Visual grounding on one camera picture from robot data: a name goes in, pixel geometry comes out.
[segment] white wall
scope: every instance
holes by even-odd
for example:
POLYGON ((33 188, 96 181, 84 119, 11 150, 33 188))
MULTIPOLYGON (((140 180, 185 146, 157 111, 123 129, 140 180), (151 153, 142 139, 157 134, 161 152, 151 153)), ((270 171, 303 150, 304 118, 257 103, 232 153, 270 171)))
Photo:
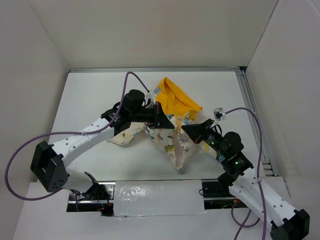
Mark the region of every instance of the white wall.
POLYGON ((320 238, 319 0, 280 0, 249 63, 247 78, 293 203, 320 238))
POLYGON ((71 68, 247 66, 277 0, 29 0, 71 68))
MULTIPOLYGON (((13 237, 23 201, 6 189, 6 164, 23 142, 51 130, 68 68, 25 0, 0 3, 0 233, 13 237)), ((35 145, 20 152, 10 183, 25 196, 35 145)))

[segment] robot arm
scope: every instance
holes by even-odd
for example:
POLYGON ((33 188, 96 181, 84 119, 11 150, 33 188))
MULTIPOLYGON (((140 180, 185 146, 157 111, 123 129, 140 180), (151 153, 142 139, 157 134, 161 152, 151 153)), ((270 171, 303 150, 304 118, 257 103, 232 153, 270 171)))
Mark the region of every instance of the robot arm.
POLYGON ((148 123, 151 129, 174 129, 173 124, 164 114, 161 104, 152 99, 148 101, 148 107, 143 106, 145 95, 141 91, 131 90, 124 96, 118 116, 107 128, 105 127, 116 114, 119 103, 104 112, 78 135, 69 136, 53 144, 45 141, 39 143, 35 148, 31 171, 49 193, 62 188, 76 190, 90 197, 97 191, 105 192, 101 189, 103 186, 100 186, 90 173, 77 172, 68 169, 68 166, 95 145, 128 129, 131 122, 148 123))
POLYGON ((195 144, 205 141, 217 153, 225 173, 218 178, 224 192, 240 199, 260 219, 264 219, 261 183, 266 203, 267 227, 273 240, 302 240, 309 234, 310 216, 305 210, 298 211, 282 199, 263 178, 257 178, 257 170, 241 152, 244 148, 239 134, 228 132, 224 136, 213 130, 215 121, 208 119, 203 123, 184 125, 182 129, 195 144))

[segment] white panel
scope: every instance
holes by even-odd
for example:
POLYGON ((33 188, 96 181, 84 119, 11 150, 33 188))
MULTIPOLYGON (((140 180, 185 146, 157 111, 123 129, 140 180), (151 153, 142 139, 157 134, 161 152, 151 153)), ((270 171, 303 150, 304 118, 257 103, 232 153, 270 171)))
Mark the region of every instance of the white panel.
MULTIPOLYGON (((67 68, 25 0, 0 4, 0 233, 11 240, 23 206, 6 189, 4 171, 14 151, 30 138, 49 132, 67 68)), ((9 181, 25 196, 31 180, 31 144, 13 162, 9 181)))
MULTIPOLYGON (((281 177, 265 180, 287 199, 281 177)), ((40 183, 30 184, 28 197, 44 194, 46 191, 40 183)), ((13 240, 232 240, 239 228, 230 209, 212 209, 205 214, 187 216, 106 217, 99 212, 66 212, 68 197, 69 191, 62 190, 41 201, 25 202, 13 240)), ((245 208, 234 210, 240 222, 247 213, 245 208)), ((252 213, 247 223, 256 220, 252 213)), ((244 228, 238 240, 259 240, 262 231, 260 222, 256 227, 244 228)), ((271 240, 269 233, 266 240, 271 240)))
POLYGON ((115 216, 179 216, 204 214, 201 180, 117 181, 115 216))
POLYGON ((319 239, 320 14, 317 0, 280 0, 247 69, 260 118, 293 204, 319 239))
POLYGON ((71 68, 247 66, 277 0, 29 0, 71 68))
MULTIPOLYGON (((196 103, 203 107, 196 121, 213 117, 213 109, 225 111, 244 107, 245 103, 235 72, 136 72, 150 89, 168 77, 196 103)), ((54 131, 79 131, 92 123, 120 100, 125 72, 85 72, 68 75, 54 131)), ((126 92, 145 92, 132 75, 126 92)), ((221 124, 224 133, 239 133, 243 153, 256 166, 258 149, 245 111, 231 113, 221 124)), ((52 136, 50 143, 66 136, 52 136)), ((126 146, 102 142, 80 155, 70 166, 79 172, 89 172, 99 181, 139 181, 172 179, 214 179, 225 171, 219 162, 199 147, 181 170, 176 170, 164 152, 158 150, 145 132, 139 133, 126 146)))

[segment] orange fabric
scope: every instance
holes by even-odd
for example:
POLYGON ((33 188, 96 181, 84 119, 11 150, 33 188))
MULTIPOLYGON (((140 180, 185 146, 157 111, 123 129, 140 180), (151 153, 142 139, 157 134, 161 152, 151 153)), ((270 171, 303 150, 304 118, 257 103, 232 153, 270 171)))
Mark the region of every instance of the orange fabric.
POLYGON ((161 103, 165 114, 173 114, 178 117, 189 112, 189 119, 195 120, 197 113, 202 110, 201 106, 195 103, 169 78, 162 79, 158 87, 161 89, 161 93, 156 96, 155 100, 161 103))

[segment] yellow cloth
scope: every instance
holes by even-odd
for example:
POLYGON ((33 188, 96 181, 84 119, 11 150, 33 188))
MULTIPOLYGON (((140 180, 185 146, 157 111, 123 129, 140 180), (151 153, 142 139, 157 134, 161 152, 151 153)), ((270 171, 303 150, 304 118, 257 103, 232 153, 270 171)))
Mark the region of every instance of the yellow cloth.
POLYGON ((161 103, 165 114, 181 117, 189 112, 189 119, 195 120, 197 113, 202 110, 201 106, 196 104, 169 78, 162 79, 158 87, 161 89, 161 93, 156 96, 155 100, 161 103))

